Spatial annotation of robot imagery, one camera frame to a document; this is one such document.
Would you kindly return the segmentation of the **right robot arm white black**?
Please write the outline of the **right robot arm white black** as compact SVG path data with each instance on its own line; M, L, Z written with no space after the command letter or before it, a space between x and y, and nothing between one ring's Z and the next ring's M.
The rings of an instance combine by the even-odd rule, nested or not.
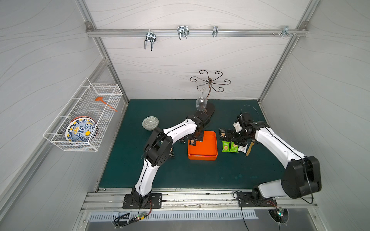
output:
M241 124L235 122L233 130L220 132L221 138L245 146L256 141L266 147L282 164L285 171L280 180L259 184L252 190L255 199L288 196L292 199L313 195L321 191L320 162L314 156L306 156L279 137L263 121Z

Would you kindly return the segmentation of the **white vent grille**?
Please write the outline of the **white vent grille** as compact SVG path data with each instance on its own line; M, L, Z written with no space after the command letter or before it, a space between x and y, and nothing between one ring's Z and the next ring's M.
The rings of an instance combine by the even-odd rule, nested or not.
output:
M135 217L137 212L92 212L88 218L89 222L113 222L120 216L125 222ZM175 210L175 211L152 211L144 218L144 221L180 221L180 220L238 220L258 219L253 209L234 210Z

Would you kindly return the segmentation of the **metal hook right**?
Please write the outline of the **metal hook right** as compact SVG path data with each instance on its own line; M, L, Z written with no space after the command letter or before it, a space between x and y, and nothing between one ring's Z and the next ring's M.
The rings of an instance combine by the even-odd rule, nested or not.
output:
M289 27L288 26L286 26L286 27L284 27L283 29L282 29L282 31L281 32L279 32L279 33L271 33L271 35L273 35L273 36L279 36L279 37L295 37L295 36L297 36L298 34L297 33L295 33L295 32L290 32L289 31Z

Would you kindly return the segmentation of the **green cookie packet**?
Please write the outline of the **green cookie packet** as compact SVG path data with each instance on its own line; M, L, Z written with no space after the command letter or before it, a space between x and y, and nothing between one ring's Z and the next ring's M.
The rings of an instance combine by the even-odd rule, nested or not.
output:
M230 152L230 142L222 141L222 152Z
M235 144L234 142L231 142L230 143L230 149L229 149L229 151L231 153L238 153L239 152L238 149L239 149L239 146L237 144Z

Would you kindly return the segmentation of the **colourful patterned plate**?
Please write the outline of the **colourful patterned plate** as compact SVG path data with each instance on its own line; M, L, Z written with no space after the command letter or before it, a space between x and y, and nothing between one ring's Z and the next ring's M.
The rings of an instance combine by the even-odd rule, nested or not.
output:
M67 125L65 138L69 142L88 142L95 135L95 129L92 118L80 116Z

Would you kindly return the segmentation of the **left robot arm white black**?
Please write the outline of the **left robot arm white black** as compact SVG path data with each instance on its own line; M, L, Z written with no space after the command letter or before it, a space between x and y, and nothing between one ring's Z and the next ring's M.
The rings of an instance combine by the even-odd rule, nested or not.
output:
M140 177L131 192L133 200L138 205L143 207L149 201L155 176L159 167L170 157L173 144L181 139L199 141L212 115L213 112L208 109L204 112L198 111L170 128L153 130L144 147L144 163Z

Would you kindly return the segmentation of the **green patterned bowl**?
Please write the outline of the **green patterned bowl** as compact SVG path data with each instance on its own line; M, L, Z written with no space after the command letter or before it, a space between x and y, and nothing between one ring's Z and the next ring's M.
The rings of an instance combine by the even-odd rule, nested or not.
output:
M142 127L148 131L153 131L159 125L159 119L155 116L148 116L142 122Z

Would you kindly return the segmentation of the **orange storage box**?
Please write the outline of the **orange storage box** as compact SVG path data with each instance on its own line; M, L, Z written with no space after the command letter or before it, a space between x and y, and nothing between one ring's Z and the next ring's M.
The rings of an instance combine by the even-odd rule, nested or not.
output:
M196 141L196 146L189 145L190 160L215 161L218 157L217 137L214 131L205 131L203 141Z

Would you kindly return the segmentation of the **clear wine glass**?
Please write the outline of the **clear wine glass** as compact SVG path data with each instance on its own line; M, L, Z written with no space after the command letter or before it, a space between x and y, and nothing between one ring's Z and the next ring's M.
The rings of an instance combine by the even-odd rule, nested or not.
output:
M198 86L197 87L198 91L201 92L201 96L197 98L196 100L196 109L198 111L205 111L207 107L207 102L208 102L208 91L207 88L204 86Z

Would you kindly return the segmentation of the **golden knife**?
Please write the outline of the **golden knife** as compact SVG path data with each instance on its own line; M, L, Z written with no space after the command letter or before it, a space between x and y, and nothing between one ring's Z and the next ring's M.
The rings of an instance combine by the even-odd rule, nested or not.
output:
M252 147L255 145L256 140L252 140L250 145L248 146L247 152L245 154L246 157L248 157L251 153Z

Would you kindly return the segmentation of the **metal glass holder stand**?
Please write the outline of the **metal glass holder stand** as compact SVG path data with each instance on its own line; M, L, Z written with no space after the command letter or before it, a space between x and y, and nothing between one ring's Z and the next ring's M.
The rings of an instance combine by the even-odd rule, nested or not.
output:
M210 97L212 91L222 93L222 92L225 91L223 86L227 86L227 85L231 84L231 80L228 80L228 79L224 79L223 82L220 82L220 83L217 82L223 76L222 71L215 71L214 74L216 75L216 78L214 78L214 79L212 79L210 77L210 74L207 70L200 70L198 73L200 75L205 75L206 78L202 79L202 78L197 77L197 76L192 76L190 78L190 81L193 82L193 83L196 83L196 82L199 81L200 84L198 86L204 86L204 87L207 88L207 91L209 92L208 93L208 100L209 100L209 97ZM210 106L207 102L207 107L206 107L206 110L204 112L207 112L208 114L211 114L211 116L212 116L212 114L214 113L214 106Z

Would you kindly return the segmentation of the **white cookie packet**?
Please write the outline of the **white cookie packet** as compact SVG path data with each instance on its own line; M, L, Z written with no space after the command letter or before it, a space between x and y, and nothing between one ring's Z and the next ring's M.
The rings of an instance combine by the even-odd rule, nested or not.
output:
M247 153L247 146L239 146L238 147L238 152L241 152L241 153L244 153L246 154Z

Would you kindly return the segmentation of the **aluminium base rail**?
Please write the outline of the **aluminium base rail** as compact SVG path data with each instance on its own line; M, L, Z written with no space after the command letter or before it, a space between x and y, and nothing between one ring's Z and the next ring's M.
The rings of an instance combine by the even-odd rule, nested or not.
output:
M82 204L82 212L137 211L123 209L123 199L130 188L106 188L87 193ZM239 209L233 197L235 191L249 192L248 189L192 189L192 188L155 188L153 193L162 194L162 206L154 211L175 210L230 210Z

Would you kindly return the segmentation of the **metal hook left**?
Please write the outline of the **metal hook left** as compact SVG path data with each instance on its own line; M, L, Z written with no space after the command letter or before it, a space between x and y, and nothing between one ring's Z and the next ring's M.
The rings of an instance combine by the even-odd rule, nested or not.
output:
M157 40L157 36L155 33L149 31L145 34L145 40L144 40L144 49L147 49L148 44L150 44L150 50L153 51L154 43Z

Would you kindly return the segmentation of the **metal hook middle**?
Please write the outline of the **metal hook middle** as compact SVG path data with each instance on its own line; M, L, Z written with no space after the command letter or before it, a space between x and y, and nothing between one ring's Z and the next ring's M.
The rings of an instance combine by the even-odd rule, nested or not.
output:
M179 26L177 28L178 37L181 40L182 38L188 38L190 32L188 26Z

